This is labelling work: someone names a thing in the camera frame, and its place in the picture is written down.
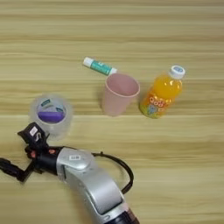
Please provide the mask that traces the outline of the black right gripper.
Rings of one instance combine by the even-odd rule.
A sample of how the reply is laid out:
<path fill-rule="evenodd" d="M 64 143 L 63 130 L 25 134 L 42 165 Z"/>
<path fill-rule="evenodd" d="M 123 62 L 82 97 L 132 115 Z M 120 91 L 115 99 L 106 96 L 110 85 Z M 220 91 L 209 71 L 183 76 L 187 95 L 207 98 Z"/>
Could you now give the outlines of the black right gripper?
<path fill-rule="evenodd" d="M 27 133 L 24 130 L 19 131 L 17 134 L 24 140 L 27 138 Z M 20 182 L 25 182 L 32 172 L 57 174 L 57 158 L 62 150 L 62 146 L 49 146 L 47 143 L 37 145 L 29 143 L 24 150 L 27 157 L 31 160 L 25 170 L 20 169 L 10 160 L 1 157 L 0 170 Z"/>

